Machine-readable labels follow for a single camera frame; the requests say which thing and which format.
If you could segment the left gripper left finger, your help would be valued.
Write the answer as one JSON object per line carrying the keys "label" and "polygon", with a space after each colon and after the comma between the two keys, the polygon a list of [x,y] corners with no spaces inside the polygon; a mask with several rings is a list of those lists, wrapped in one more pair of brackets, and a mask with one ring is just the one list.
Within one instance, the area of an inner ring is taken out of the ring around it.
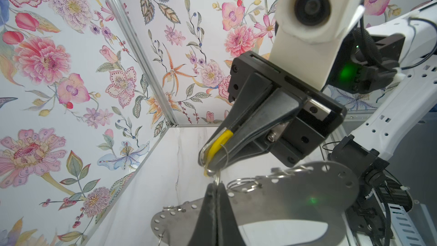
{"label": "left gripper left finger", "polygon": [[196,223],[196,245],[215,246],[217,244],[217,184],[208,185]]}

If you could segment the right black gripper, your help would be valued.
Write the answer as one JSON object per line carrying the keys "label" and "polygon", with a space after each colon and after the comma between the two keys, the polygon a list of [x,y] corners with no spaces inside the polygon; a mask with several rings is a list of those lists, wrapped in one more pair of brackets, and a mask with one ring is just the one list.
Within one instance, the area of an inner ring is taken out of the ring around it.
{"label": "right black gripper", "polygon": [[344,106],[254,52],[233,60],[230,88],[234,105],[199,151],[198,163],[206,164],[216,138],[233,132],[208,163],[209,173],[266,153],[292,167],[346,117]]}

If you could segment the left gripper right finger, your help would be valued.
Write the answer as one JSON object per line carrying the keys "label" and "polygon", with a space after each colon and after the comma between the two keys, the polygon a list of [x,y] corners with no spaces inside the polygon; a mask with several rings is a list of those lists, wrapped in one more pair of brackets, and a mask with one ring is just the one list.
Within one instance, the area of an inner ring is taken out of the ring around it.
{"label": "left gripper right finger", "polygon": [[246,246],[234,216],[225,186],[217,185],[216,217],[218,246]]}

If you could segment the steel key holder plate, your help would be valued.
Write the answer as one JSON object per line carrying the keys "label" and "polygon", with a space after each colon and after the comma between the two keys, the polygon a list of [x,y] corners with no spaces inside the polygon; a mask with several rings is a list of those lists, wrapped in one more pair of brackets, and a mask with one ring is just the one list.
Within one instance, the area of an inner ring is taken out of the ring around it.
{"label": "steel key holder plate", "polygon": [[[355,202],[359,186],[352,170],[337,162],[321,161],[270,175],[240,178],[223,184],[239,228],[268,221],[303,220],[327,226],[310,246],[336,246],[346,235],[345,211]],[[170,246],[196,246],[196,223],[204,197],[165,207],[151,220],[159,241]]]}

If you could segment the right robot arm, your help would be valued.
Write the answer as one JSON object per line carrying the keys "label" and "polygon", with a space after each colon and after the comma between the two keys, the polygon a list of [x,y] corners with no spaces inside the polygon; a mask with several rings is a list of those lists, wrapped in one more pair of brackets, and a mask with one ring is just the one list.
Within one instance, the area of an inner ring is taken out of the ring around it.
{"label": "right robot arm", "polygon": [[235,58],[230,98],[234,107],[199,153],[215,175],[236,162],[272,153],[284,165],[270,179],[307,175],[296,208],[330,217],[345,213],[351,232],[387,246],[394,223],[383,210],[388,160],[411,128],[437,102],[437,3],[343,40],[327,83],[351,94],[390,91],[365,124],[344,137],[318,171],[299,162],[346,118],[346,108],[253,52]]}

